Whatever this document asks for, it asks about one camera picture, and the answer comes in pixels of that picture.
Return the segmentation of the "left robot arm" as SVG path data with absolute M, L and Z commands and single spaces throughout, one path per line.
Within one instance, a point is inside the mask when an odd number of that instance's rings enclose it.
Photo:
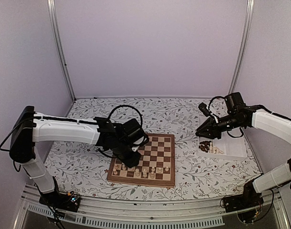
M 26 106 L 12 130 L 0 143 L 0 151 L 9 153 L 19 163 L 39 188 L 45 199 L 60 207 L 64 198 L 57 183 L 38 158 L 36 143 L 46 141 L 79 142 L 110 150 L 126 167 L 137 166 L 141 157 L 139 147 L 148 143 L 149 137 L 142 129 L 143 121 L 135 118 L 120 124 L 109 117 L 75 119 L 37 113 Z

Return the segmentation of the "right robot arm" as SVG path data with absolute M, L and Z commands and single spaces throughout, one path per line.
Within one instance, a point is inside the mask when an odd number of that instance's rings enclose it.
M 268 133 L 291 146 L 291 119 L 273 112 L 261 104 L 247 105 L 239 92 L 223 96 L 227 115 L 218 117 L 211 105 L 200 103 L 198 109 L 207 119 L 197 128 L 196 136 L 221 139 L 223 132 L 253 128 Z M 291 182 L 291 157 L 284 164 L 245 184 L 239 204 L 249 208 L 263 191 Z

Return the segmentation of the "white plastic tray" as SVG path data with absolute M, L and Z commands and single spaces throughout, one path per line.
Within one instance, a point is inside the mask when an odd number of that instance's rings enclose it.
M 247 158 L 247 151 L 243 136 L 233 138 L 229 136 L 227 132 L 223 132 L 221 139 L 198 137 L 198 145 L 201 141 L 212 141 L 212 144 L 222 150 L 224 155 L 205 153 L 201 151 L 198 146 L 198 150 L 196 152 L 197 156 L 236 161 L 243 161 Z

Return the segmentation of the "wooden chess board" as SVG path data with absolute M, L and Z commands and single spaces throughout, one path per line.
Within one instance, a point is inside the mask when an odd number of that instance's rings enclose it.
M 172 134 L 148 134 L 149 142 L 139 147 L 141 154 L 139 164 L 134 167 L 134 171 L 130 171 L 128 167 L 122 170 L 122 164 L 118 159 L 112 159 L 107 174 L 107 181 L 111 183 L 137 185 L 145 187 L 175 187 L 175 136 Z M 118 175 L 114 175 L 115 164 L 119 164 L 117 169 Z M 151 179 L 149 173 L 151 168 L 155 167 L 155 178 Z M 157 171 L 158 167 L 163 168 L 163 172 Z M 135 177 L 135 169 L 140 170 L 140 176 Z M 148 177 L 142 177 L 142 170 L 146 168 Z

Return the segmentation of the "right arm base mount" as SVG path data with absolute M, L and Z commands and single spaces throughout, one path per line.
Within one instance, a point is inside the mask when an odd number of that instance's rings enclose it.
M 252 224 L 262 212 L 263 203 L 263 197 L 257 193 L 251 197 L 244 194 L 226 195 L 220 200 L 220 207 L 225 209 L 226 213 L 236 212 L 243 224 Z

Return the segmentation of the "light queen piece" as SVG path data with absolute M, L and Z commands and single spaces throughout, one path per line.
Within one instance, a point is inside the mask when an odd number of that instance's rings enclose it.
M 139 177 L 140 176 L 140 170 L 138 168 L 135 169 L 135 177 Z

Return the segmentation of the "light king piece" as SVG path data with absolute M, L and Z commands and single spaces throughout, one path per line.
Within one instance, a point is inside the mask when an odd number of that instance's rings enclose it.
M 147 177 L 148 177 L 148 171 L 147 171 L 146 168 L 144 168 L 144 169 L 142 170 L 142 177 L 143 177 L 143 178 L 147 178 Z

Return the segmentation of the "light bishop piece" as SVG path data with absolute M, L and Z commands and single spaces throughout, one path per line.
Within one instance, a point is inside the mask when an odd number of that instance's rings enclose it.
M 150 172 L 149 175 L 150 175 L 150 178 L 151 178 L 151 179 L 154 179 L 154 178 L 155 178 L 155 173 L 154 173 L 153 171 Z

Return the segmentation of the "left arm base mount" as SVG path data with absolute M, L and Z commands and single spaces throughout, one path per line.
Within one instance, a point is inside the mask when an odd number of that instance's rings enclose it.
M 40 192 L 40 203 L 51 208 L 78 212 L 80 206 L 80 194 L 73 191 L 63 194 L 58 191 L 43 194 Z

